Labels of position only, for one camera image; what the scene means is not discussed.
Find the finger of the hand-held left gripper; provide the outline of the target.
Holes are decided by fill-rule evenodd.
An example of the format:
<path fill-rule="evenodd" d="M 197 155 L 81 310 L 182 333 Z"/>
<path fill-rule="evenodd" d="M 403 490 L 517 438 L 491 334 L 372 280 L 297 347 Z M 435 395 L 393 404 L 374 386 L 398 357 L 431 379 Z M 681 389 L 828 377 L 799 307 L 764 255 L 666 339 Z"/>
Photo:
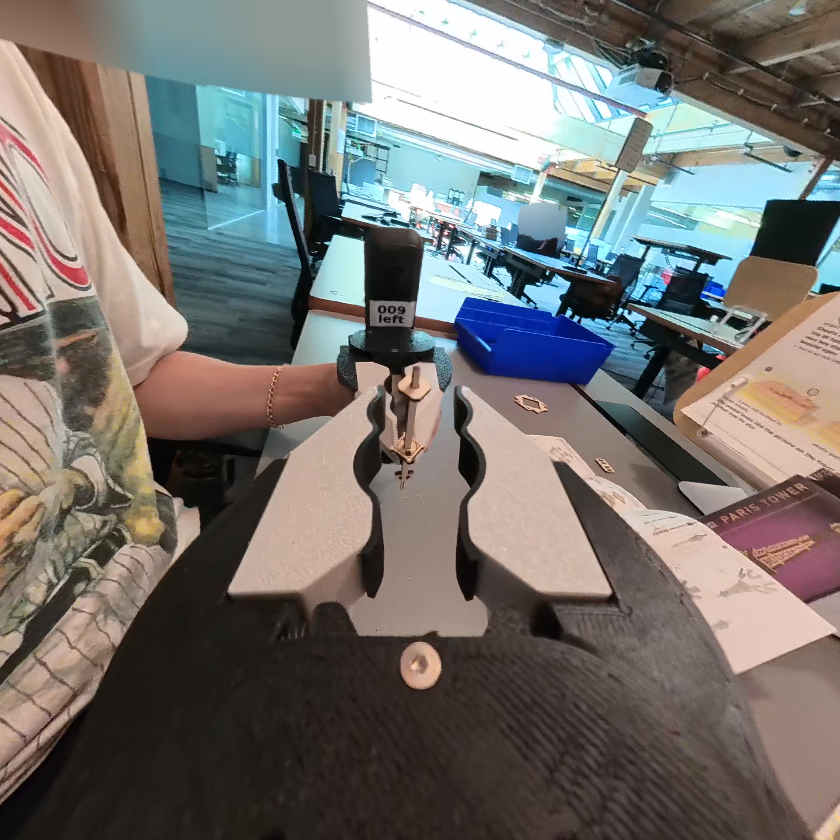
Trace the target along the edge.
<path fill-rule="evenodd" d="M 393 447 L 405 432 L 405 395 L 396 385 L 385 387 L 384 426 L 381 432 L 381 448 L 393 454 Z"/>
<path fill-rule="evenodd" d="M 437 434 L 443 411 L 445 392 L 436 381 L 421 378 L 428 385 L 427 393 L 418 402 L 418 443 L 424 451 L 429 450 Z"/>

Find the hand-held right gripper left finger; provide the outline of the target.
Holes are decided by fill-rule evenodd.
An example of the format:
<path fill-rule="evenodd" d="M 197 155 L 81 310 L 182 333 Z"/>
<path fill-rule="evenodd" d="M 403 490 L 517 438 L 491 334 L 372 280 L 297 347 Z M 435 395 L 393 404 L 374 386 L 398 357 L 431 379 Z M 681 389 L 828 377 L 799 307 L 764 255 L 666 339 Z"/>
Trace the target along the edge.
<path fill-rule="evenodd" d="M 277 609 L 317 634 L 359 636 L 351 610 L 384 576 L 381 505 L 385 389 L 375 385 L 282 462 L 227 588 L 237 606 Z"/>

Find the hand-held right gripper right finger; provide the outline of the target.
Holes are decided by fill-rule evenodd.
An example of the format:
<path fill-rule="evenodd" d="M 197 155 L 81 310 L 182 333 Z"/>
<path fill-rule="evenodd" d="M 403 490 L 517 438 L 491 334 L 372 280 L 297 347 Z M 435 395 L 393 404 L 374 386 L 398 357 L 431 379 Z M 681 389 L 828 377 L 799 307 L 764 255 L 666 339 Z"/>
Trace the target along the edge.
<path fill-rule="evenodd" d="M 614 589 L 557 464 L 465 385 L 454 393 L 459 504 L 455 568 L 483 636 L 559 636 L 573 616 L 614 612 Z"/>

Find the wooden model spire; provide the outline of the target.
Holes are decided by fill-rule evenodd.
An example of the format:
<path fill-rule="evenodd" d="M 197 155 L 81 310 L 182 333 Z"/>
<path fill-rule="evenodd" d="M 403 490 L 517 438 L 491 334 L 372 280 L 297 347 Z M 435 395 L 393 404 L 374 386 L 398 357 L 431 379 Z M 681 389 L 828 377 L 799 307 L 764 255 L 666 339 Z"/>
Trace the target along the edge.
<path fill-rule="evenodd" d="M 392 414 L 394 416 L 391 454 L 396 464 L 395 477 L 400 490 L 406 488 L 413 476 L 413 466 L 426 445 L 417 437 L 417 419 L 420 406 L 431 392 L 432 386 L 424 377 L 424 367 L 414 363 L 403 374 L 392 376 Z"/>

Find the white top wooden-edge desk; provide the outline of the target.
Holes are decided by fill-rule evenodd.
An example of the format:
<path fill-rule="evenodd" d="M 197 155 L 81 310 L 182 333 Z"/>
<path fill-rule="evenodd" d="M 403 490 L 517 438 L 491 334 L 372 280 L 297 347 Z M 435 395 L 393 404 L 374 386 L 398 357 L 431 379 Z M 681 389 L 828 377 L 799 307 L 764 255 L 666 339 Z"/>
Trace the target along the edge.
<path fill-rule="evenodd" d="M 525 308 L 507 290 L 473 266 L 425 254 L 416 305 L 416 327 L 455 333 L 455 318 L 465 299 L 502 302 Z M 310 310 L 364 318 L 364 243 L 343 236 L 332 240 L 309 297 Z"/>

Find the black desk panel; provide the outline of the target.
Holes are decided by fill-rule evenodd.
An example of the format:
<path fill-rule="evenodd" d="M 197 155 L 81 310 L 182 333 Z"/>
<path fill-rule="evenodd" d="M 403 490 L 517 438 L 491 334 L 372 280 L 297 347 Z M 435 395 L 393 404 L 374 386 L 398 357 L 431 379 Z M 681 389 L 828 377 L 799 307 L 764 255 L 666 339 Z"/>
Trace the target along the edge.
<path fill-rule="evenodd" d="M 681 444 L 623 403 L 594 401 L 594 407 L 615 428 L 678 482 L 724 487 L 727 482 L 697 460 Z"/>

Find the black office chair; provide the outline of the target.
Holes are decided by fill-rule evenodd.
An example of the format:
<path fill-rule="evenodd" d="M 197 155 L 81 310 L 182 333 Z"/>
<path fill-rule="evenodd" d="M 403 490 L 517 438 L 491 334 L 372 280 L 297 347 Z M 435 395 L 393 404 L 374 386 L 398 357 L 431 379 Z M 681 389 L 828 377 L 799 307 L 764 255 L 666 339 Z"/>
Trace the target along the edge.
<path fill-rule="evenodd" d="M 286 161 L 279 159 L 277 161 L 277 169 L 278 182 L 272 186 L 272 190 L 275 197 L 281 200 L 286 207 L 290 229 L 301 264 L 297 285 L 290 304 L 290 315 L 292 318 L 290 346 L 293 350 L 295 350 L 298 346 L 301 332 L 308 315 L 310 292 L 316 276 L 319 273 L 319 268 L 316 267 L 316 261 L 312 257 L 305 238 L 303 223 L 298 212 L 295 194 L 293 192 L 291 169 L 289 164 Z"/>

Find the blue plastic bin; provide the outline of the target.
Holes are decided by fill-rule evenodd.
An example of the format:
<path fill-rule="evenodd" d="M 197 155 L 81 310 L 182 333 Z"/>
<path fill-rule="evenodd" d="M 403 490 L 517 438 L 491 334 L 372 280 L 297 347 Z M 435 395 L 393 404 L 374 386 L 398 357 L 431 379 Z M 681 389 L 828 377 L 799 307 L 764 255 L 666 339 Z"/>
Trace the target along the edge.
<path fill-rule="evenodd" d="M 455 318 L 458 346 L 487 375 L 588 385 L 615 346 L 565 316 L 467 298 Z"/>

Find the row of office desks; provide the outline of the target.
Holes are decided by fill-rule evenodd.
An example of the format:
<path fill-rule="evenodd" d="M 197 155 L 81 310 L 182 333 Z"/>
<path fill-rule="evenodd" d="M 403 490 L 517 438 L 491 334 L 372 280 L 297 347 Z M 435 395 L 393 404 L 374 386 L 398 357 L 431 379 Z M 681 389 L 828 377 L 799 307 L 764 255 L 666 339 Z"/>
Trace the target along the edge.
<path fill-rule="evenodd" d="M 721 323 L 631 299 L 630 285 L 623 287 L 618 275 L 593 275 L 561 260 L 480 237 L 477 231 L 462 225 L 458 219 L 444 219 L 439 214 L 434 218 L 440 235 L 449 232 L 448 246 L 454 243 L 454 238 L 461 237 L 469 241 L 471 256 L 477 251 L 485 256 L 488 277 L 495 265 L 508 269 L 511 277 L 508 292 L 512 297 L 532 304 L 527 287 L 545 284 L 549 277 L 560 277 L 569 283 L 569 287 L 560 300 L 559 315 L 600 319 L 611 326 L 624 322 L 632 328 L 635 337 L 649 340 L 653 350 L 633 388 L 636 396 L 647 393 L 671 354 L 714 369 L 741 348 L 735 340 L 736 331 Z"/>

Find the purple model kit card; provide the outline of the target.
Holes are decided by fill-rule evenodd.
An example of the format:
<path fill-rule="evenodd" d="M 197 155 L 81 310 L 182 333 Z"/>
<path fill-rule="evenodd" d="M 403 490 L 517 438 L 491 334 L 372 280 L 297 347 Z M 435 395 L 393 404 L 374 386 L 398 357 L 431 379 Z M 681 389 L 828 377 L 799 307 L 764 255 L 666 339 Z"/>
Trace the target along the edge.
<path fill-rule="evenodd" d="M 806 603 L 839 590 L 838 476 L 793 476 L 700 519 Z"/>

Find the white hanging sign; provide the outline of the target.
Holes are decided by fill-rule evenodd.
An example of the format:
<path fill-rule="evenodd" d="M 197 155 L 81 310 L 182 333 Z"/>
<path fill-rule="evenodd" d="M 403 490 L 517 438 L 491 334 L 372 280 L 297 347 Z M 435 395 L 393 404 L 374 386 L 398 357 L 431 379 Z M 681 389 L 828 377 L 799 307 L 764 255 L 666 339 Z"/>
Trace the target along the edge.
<path fill-rule="evenodd" d="M 653 132 L 654 125 L 647 119 L 635 117 L 623 146 L 616 157 L 615 168 L 624 173 L 635 172 L 644 156 L 644 151 Z"/>

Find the clear acrylic stand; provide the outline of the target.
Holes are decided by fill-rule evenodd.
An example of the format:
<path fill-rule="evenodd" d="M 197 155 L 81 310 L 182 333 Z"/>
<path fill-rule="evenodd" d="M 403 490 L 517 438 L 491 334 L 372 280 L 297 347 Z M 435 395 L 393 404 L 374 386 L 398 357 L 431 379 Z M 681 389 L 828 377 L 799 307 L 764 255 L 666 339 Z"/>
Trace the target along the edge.
<path fill-rule="evenodd" d="M 736 339 L 745 342 L 770 320 L 769 315 L 762 310 L 747 306 L 725 306 L 721 319 L 717 322 L 713 332 L 720 333 L 724 329 L 734 329 L 737 334 L 743 333 L 746 338 Z"/>

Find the rounded plywood board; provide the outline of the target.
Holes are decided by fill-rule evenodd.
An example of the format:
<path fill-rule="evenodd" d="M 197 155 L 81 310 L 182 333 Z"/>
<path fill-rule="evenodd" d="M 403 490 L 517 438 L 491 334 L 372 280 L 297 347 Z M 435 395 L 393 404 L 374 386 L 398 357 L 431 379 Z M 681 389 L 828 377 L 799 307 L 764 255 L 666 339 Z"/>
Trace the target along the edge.
<path fill-rule="evenodd" d="M 773 322 L 803 302 L 817 280 L 814 266 L 750 256 L 738 264 L 722 306 Z"/>

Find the black monitor screen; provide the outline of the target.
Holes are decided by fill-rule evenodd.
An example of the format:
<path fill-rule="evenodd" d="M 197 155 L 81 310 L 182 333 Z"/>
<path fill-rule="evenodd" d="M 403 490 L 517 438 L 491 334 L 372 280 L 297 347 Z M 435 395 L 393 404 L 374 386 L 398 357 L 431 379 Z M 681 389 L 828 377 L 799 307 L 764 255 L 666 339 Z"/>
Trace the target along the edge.
<path fill-rule="evenodd" d="M 749 256 L 815 267 L 838 219 L 838 201 L 770 199 Z"/>

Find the wooden post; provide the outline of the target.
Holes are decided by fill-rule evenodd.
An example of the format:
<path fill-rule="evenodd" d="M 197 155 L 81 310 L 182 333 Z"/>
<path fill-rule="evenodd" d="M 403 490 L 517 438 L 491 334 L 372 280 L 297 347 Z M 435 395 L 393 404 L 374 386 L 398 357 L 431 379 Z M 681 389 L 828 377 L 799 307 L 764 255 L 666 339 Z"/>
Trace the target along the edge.
<path fill-rule="evenodd" d="M 123 245 L 152 285 L 175 305 L 144 75 L 24 45 L 18 48 L 79 143 Z"/>

